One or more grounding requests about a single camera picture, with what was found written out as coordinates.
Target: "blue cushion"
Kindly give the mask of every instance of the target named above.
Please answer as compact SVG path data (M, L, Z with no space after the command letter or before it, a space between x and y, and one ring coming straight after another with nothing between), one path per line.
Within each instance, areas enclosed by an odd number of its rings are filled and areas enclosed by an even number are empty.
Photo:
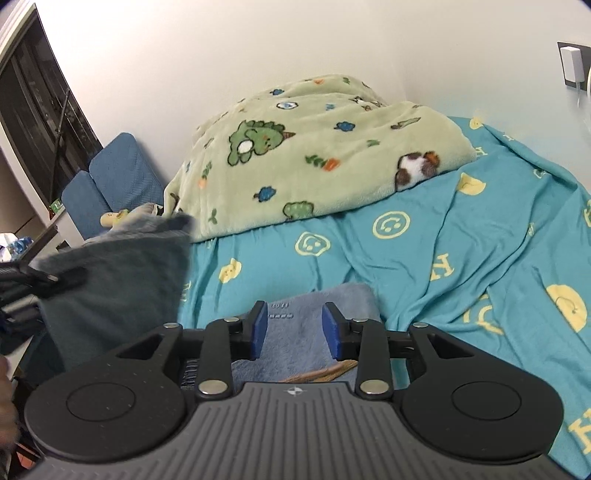
M105 231L100 225L100 217L110 212L111 207L87 171L76 174L61 194L61 202L84 240Z
M164 189L131 134L117 135L90 162L89 171L113 212L164 204Z

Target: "black circular pad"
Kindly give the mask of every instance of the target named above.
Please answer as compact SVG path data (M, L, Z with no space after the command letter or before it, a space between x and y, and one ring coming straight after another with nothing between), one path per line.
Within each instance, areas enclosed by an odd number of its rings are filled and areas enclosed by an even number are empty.
M114 420L125 415L135 404L135 394L123 385L101 382L80 387L67 400L68 410L87 421Z
M547 453L563 419L543 380L484 352L427 358L401 412L436 450L471 462L517 463Z
M455 407L477 420L502 420L511 417L521 406L519 394L496 382L472 382L452 394Z
M25 421L46 454L81 463L130 458L165 441L185 414L183 394L149 362L109 358L41 385Z

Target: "person's hand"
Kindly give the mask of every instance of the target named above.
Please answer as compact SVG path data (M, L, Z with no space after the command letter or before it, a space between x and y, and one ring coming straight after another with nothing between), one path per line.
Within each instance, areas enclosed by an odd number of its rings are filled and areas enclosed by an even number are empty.
M12 404L12 384L7 375L8 360L0 355L0 448L10 448L18 440L17 409Z

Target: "compass logo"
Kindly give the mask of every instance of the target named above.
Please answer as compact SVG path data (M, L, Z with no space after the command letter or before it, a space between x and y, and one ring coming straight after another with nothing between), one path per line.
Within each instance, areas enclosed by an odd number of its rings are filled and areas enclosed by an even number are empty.
M305 390L302 390L300 387L291 387L288 388L286 392L288 392L289 395L297 397L298 395L302 395L302 393L305 392Z

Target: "window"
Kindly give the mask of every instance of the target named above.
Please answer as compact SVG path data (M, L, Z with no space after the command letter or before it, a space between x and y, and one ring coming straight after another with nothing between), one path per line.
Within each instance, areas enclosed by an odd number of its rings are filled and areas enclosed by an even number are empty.
M0 64L0 122L49 207L78 171L88 170L102 146L70 92L36 12L13 48Z

